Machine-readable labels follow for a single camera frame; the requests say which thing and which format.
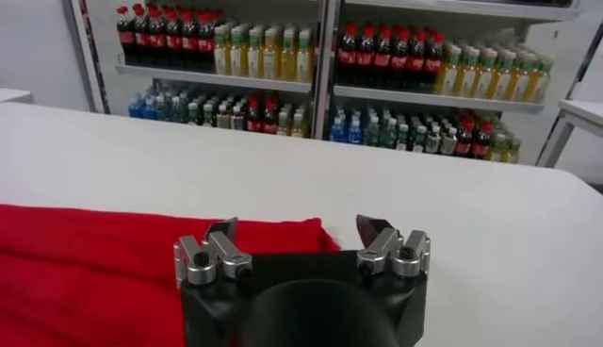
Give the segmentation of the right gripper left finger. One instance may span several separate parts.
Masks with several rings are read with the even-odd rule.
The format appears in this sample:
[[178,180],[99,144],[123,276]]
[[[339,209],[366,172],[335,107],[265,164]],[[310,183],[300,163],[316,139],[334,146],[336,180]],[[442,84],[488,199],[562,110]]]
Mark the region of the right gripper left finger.
[[213,223],[204,238],[193,235],[180,237],[173,244],[175,283],[185,281],[193,286],[214,283],[220,276],[242,281],[253,270],[253,257],[235,245],[238,218]]

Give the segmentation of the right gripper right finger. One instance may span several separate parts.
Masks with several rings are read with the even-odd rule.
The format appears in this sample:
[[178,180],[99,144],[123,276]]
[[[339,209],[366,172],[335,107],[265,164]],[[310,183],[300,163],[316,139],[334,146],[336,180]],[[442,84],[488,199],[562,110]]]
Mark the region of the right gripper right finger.
[[413,230],[405,238],[384,219],[357,215],[355,222],[365,246],[356,254],[357,269],[363,277],[372,277],[387,269],[402,278],[429,273],[432,243],[425,231]]

